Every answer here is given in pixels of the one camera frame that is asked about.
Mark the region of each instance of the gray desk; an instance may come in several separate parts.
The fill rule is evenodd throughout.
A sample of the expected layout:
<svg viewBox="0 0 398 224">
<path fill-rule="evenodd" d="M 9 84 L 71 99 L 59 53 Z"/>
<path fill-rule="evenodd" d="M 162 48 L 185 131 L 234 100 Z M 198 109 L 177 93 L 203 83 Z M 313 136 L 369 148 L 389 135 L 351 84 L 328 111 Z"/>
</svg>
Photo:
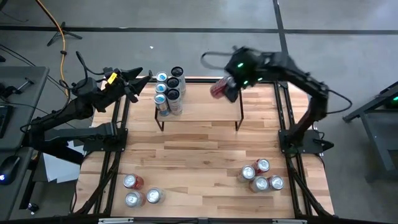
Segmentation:
<svg viewBox="0 0 398 224">
<path fill-rule="evenodd" d="M 18 167 L 18 174 L 16 179 L 10 185 L 0 185 L 0 221 L 8 220 L 19 190 L 21 189 L 22 181 L 24 180 L 27 167 L 32 157 L 33 149 L 23 147 L 17 152 L 17 156 L 21 157 L 21 163 Z M 7 157 L 15 154 L 15 151 L 0 151 L 0 162 L 3 162 Z"/>
<path fill-rule="evenodd" d="M 48 74 L 49 70 L 45 67 L 0 67 L 0 82 L 4 86 L 19 87 L 25 82 L 25 77 L 32 80 L 33 85 L 25 88 L 20 95 L 12 94 L 8 100 L 10 103 L 22 103 L 36 107 Z M 0 151 L 13 151 L 21 146 L 24 133 L 19 128 L 31 121 L 35 110 L 29 106 L 11 106 L 14 107 L 14 112 L 5 135 L 0 139 Z"/>
<path fill-rule="evenodd" d="M 28 77 L 34 85 L 26 88 L 21 95 L 11 95 L 11 103 L 23 103 L 36 107 L 42 93 L 49 70 L 45 67 L 0 67 L 0 82 L 6 86 L 20 86 Z M 7 126 L 6 133 L 0 139 L 0 163 L 16 153 L 24 138 L 19 128 L 31 121 L 34 109 L 28 106 L 13 105 L 14 112 Z M 32 157 L 33 149 L 22 147 L 17 151 L 21 157 L 17 177 L 10 185 L 0 185 L 0 220 L 9 219 L 19 190 L 24 180 L 26 170 Z"/>
</svg>

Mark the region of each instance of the computer mouse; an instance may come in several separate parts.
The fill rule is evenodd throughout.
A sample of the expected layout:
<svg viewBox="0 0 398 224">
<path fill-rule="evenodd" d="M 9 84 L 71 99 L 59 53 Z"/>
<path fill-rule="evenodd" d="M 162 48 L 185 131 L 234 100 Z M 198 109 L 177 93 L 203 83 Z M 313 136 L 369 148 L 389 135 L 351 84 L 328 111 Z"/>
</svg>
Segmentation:
<svg viewBox="0 0 398 224">
<path fill-rule="evenodd" d="M 0 165 L 1 185 L 9 185 L 15 180 L 20 160 L 19 156 L 9 156 L 2 162 Z"/>
</svg>

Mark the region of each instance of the gray floor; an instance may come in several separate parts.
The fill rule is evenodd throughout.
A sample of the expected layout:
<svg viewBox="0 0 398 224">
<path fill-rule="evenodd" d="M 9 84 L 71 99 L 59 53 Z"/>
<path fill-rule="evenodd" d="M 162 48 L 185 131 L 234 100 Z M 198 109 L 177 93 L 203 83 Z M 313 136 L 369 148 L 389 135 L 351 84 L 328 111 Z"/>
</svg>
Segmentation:
<svg viewBox="0 0 398 224">
<path fill-rule="evenodd" d="M 70 26 L 104 27 L 183 27 L 275 29 L 272 0 L 46 0 L 43 3 L 58 21 Z M 398 2 L 395 0 L 280 0 L 286 29 L 398 29 Z M 33 1 L 10 1 L 8 14 L 29 19 L 27 25 L 51 26 Z M 15 24 L 0 14 L 0 24 Z M 207 50 L 230 51 L 232 45 L 261 50 L 280 50 L 277 34 L 220 33 L 78 33 L 83 40 L 68 37 L 65 76 L 68 83 L 83 78 L 75 57 L 79 50 L 93 70 L 103 67 L 129 69 L 144 67 L 153 71 L 181 66 L 187 75 L 218 76 L 222 72 L 204 69 L 200 55 Z M 50 67 L 59 77 L 61 41 L 46 43 L 53 32 L 0 31 L 0 43 L 12 48 L 37 65 Z M 352 99 L 359 107 L 381 89 L 397 81 L 398 35 L 286 35 L 289 54 L 297 65 Z M 24 65 L 7 57 L 2 65 Z M 224 65 L 227 58 L 214 58 Z M 50 111 L 64 104 L 65 96 L 51 83 L 46 84 L 39 108 Z M 346 106 L 331 96 L 329 110 Z M 368 184 L 364 175 L 374 163 L 372 149 L 360 120 L 346 124 L 344 114 L 331 114 L 318 127 L 335 147 L 325 153 L 326 174 L 335 213 L 344 218 L 398 221 L 398 183 L 379 181 Z M 76 126 L 87 126 L 75 123 Z M 62 192 L 62 200 L 55 200 Z M 64 215 L 73 193 L 73 184 L 38 186 L 34 200 L 42 209 L 35 217 Z M 13 218 L 30 217 L 15 211 Z"/>
</svg>

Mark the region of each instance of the blue can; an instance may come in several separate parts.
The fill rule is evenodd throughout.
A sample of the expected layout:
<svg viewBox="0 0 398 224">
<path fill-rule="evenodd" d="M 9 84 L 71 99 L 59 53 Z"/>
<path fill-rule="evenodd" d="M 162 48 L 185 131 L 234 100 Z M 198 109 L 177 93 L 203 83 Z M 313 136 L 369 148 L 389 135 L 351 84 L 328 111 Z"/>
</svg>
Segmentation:
<svg viewBox="0 0 398 224">
<path fill-rule="evenodd" d="M 161 116 L 167 116 L 170 114 L 169 106 L 167 104 L 167 99 L 163 93 L 156 93 L 155 104 Z"/>
</svg>

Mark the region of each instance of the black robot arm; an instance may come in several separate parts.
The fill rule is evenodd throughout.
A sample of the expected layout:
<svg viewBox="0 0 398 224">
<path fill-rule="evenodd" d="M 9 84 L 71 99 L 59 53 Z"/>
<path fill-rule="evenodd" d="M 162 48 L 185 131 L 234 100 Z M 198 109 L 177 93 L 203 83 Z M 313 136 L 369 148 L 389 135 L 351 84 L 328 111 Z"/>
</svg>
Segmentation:
<svg viewBox="0 0 398 224">
<path fill-rule="evenodd" d="M 282 52 L 258 52 L 242 47 L 235 49 L 231 60 L 224 68 L 234 79 L 224 93 L 234 102 L 241 88 L 266 81 L 288 81 L 311 96 L 307 112 L 302 119 L 284 132 L 287 145 L 301 146 L 307 129 L 326 117 L 329 88 L 301 71 L 294 61 Z"/>
<path fill-rule="evenodd" d="M 81 164 L 83 155 L 67 148 L 67 141 L 79 139 L 83 142 L 98 146 L 98 142 L 115 143 L 124 130 L 119 130 L 115 123 L 104 123 L 95 128 L 61 129 L 55 127 L 74 119 L 86 119 L 98 112 L 105 112 L 105 108 L 120 97 L 126 95 L 132 103 L 138 102 L 135 95 L 139 95 L 150 76 L 136 78 L 142 68 L 133 70 L 113 70 L 104 68 L 103 75 L 107 83 L 103 90 L 97 87 L 97 81 L 86 77 L 70 90 L 76 96 L 64 108 L 52 111 L 44 117 L 33 119 L 27 132 L 25 143 L 34 149 L 53 155 L 76 164 Z"/>
</svg>

